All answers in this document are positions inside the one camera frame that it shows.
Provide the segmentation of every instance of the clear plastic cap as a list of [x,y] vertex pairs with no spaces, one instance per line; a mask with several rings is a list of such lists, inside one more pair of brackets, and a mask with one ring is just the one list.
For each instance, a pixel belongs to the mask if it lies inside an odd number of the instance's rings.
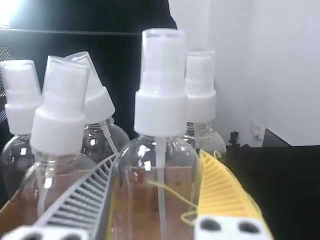
[[64,59],[76,61],[90,67],[83,108],[86,123],[95,124],[110,118],[116,109],[107,88],[100,81],[90,54],[87,51],[82,51],[66,56]]
[[213,50],[195,50],[186,55],[185,89],[187,93],[207,94],[214,90]]
[[43,103],[34,114],[30,145],[46,154],[77,154],[86,123],[83,112],[90,67],[48,56]]
[[138,134],[168,138],[186,132],[185,59],[182,31],[153,28],[142,32],[141,80],[134,108]]
[[94,63],[87,51],[77,52],[75,54],[66,56],[64,59],[76,61],[77,63],[90,67],[89,80],[86,87],[85,98],[90,98],[97,95],[103,89],[100,78],[95,69]]
[[187,98],[186,119],[189,123],[204,123],[216,118],[213,50],[200,49],[186,55],[184,89]]
[[152,28],[142,32],[140,89],[180,92],[184,87],[186,41],[182,31]]
[[0,71],[8,104],[20,107],[40,104],[41,92],[34,61],[3,61]]
[[90,67],[62,57],[48,56],[44,85],[43,107],[64,113],[81,112]]

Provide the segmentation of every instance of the spray bottle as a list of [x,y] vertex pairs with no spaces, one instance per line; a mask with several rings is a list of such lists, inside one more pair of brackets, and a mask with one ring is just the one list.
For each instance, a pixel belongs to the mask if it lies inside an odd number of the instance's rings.
[[212,129],[216,118],[214,51],[190,51],[186,56],[187,132],[184,139],[197,151],[205,150],[218,159],[226,154],[226,144]]
[[142,32],[141,79],[134,113],[134,130],[139,137],[115,160],[119,196],[126,193],[128,197],[116,200],[119,212],[114,214],[114,228],[127,225],[128,230],[117,231],[128,233],[126,239],[140,234],[172,239],[182,223],[181,213],[188,211],[189,206],[164,189],[164,185],[179,185],[176,192],[190,199],[198,162],[196,151],[180,137],[187,128],[184,68],[183,32],[162,28]]
[[88,52],[78,52],[65,57],[90,67],[88,86],[84,100],[86,126],[82,142],[82,153],[97,164],[116,154],[129,141],[126,132],[114,124],[114,104],[108,90],[101,84]]
[[34,162],[30,134],[35,110],[42,102],[35,64],[31,60],[11,60],[0,63],[6,95],[4,106],[9,131],[13,138],[4,146],[1,171],[4,185],[11,199]]
[[48,56],[43,102],[35,111],[30,139],[35,164],[13,197],[24,225],[32,225],[64,191],[96,165],[80,154],[89,71],[83,64]]

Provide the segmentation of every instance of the bottle shoulder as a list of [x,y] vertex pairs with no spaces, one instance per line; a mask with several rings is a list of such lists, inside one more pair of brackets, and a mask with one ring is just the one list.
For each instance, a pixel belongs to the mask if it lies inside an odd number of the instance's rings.
[[2,171],[6,172],[9,169],[26,171],[34,163],[30,139],[14,136],[4,146],[0,159]]
[[[184,135],[183,139],[191,146],[195,147],[195,137],[192,135]],[[225,141],[220,134],[214,130],[208,132],[205,135],[200,136],[200,148],[209,154],[213,154],[214,151],[224,155],[227,152]]]
[[[140,136],[130,141],[117,155],[119,166],[142,167],[148,164],[156,166],[155,138]],[[166,166],[192,166],[198,161],[198,154],[180,137],[166,139],[165,165]]]

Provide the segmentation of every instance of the brown cardboard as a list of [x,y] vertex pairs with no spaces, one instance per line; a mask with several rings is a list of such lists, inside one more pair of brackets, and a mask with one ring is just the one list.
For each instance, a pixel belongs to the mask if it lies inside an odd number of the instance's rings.
[[[120,181],[116,177],[115,199],[111,213],[111,240],[161,239],[158,187],[147,181],[157,181],[156,176],[157,170],[154,168],[149,172],[141,168],[131,168],[128,176],[131,178],[130,187],[125,179]],[[166,167],[164,182],[166,186],[189,200],[193,189],[192,168]],[[194,209],[168,190],[164,191],[167,238],[193,239],[193,227],[181,220],[181,214]]]

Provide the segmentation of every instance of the white plastic piece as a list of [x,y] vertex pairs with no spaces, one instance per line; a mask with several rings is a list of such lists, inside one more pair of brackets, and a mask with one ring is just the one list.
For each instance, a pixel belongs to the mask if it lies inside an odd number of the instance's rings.
[[249,217],[202,215],[194,225],[194,240],[273,240],[260,221]]
[[77,52],[66,56],[65,59],[76,61],[90,67],[83,107],[86,124],[96,124],[110,118],[116,109],[107,88],[103,86],[100,81],[89,53],[87,51]]
[[79,228],[20,226],[1,240],[89,240],[89,233]]
[[184,33],[176,29],[142,32],[141,79],[134,113],[138,134],[173,137],[187,131],[185,45]]
[[190,51],[186,56],[185,92],[188,123],[205,123],[216,118],[214,51]]
[[103,131],[103,135],[106,138],[106,141],[108,142],[108,144],[111,147],[111,150],[112,150],[113,154],[117,154],[118,150],[116,148],[116,145],[115,145],[114,141],[111,138],[111,133],[109,131],[109,127],[108,127],[106,121],[104,120],[104,121],[100,122],[99,124],[101,126],[102,131]]
[[32,148],[55,156],[80,152],[86,124],[83,105],[89,72],[86,65],[48,56],[43,103],[34,115]]
[[3,61],[0,71],[9,131],[13,135],[29,135],[36,108],[42,102],[35,63],[32,60]]
[[[166,143],[165,137],[155,138],[155,165],[157,169],[157,180],[160,185],[165,184],[165,164],[166,164]],[[166,206],[165,206],[165,190],[158,186],[158,205],[160,215],[160,231],[161,240],[167,239],[167,224],[166,224]]]

